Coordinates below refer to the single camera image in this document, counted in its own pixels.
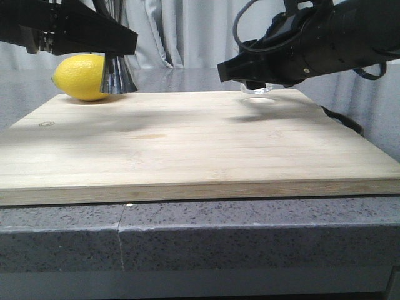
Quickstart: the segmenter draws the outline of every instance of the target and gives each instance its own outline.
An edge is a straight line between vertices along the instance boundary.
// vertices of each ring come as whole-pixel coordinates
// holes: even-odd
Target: white curtain
[[[134,68],[215,68],[237,54],[233,20],[248,0],[127,0],[129,27],[139,34]],[[261,38],[282,0],[258,1],[239,24],[240,38]],[[54,69],[70,55],[27,54],[0,42],[0,69]]]

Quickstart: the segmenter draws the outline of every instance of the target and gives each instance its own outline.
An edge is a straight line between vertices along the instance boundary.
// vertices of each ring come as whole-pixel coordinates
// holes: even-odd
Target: gray surface
[[[385,295],[385,300],[400,299],[400,268],[395,267],[389,280],[389,287]]]
[[[390,274],[390,267],[0,273],[0,299],[110,300],[338,291],[367,293],[385,290]]]

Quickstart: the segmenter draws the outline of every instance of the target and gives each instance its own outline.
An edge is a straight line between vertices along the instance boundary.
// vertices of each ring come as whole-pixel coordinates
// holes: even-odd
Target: cutting board edge
[[[336,181],[257,182],[241,184],[53,187],[48,189],[0,189],[0,206],[397,194],[400,195],[400,178],[383,180],[340,179]]]

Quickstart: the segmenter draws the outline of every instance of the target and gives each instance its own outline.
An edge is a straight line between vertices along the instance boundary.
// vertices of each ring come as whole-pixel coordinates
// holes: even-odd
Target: countertop
[[[51,73],[2,72],[1,129],[61,93]],[[134,74],[139,92],[239,89],[216,69]],[[399,79],[393,64],[374,82],[348,71],[294,88],[400,161]],[[399,264],[399,195],[0,207],[0,299],[382,292]]]

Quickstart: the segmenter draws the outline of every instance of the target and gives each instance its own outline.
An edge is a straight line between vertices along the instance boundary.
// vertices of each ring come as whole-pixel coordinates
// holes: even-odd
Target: bamboo cutting board
[[[0,204],[400,193],[400,165],[296,90],[58,95],[0,134]]]

